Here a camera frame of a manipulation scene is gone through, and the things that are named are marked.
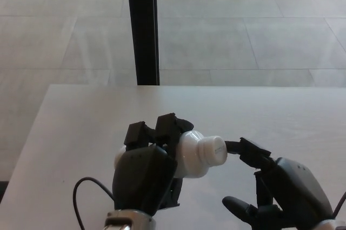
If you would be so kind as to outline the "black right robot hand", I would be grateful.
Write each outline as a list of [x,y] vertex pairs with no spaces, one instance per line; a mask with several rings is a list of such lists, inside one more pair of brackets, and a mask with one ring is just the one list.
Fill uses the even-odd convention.
[[226,209],[252,229],[314,229],[335,214],[323,188],[305,165],[287,158],[273,159],[252,141],[226,141],[227,151],[257,171],[257,205],[224,197]]

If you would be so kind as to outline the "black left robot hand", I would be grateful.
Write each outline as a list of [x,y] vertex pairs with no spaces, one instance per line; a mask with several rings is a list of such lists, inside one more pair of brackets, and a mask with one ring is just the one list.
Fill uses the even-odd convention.
[[125,151],[115,162],[112,193],[115,209],[133,209],[150,216],[160,209],[178,207],[183,179],[177,147],[181,136],[194,125],[174,113],[157,118],[156,127],[144,121],[130,124]]

